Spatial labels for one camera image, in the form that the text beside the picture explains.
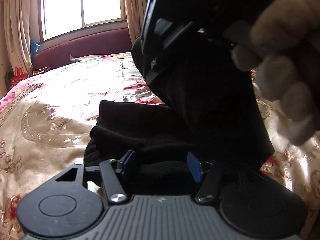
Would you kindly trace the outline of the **right hand brown glove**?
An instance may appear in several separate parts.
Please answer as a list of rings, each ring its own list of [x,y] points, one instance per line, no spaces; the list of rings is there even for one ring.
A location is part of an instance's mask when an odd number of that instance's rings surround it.
[[[274,0],[232,58],[240,70],[256,69],[262,96],[280,102],[291,144],[319,130],[319,0]]]

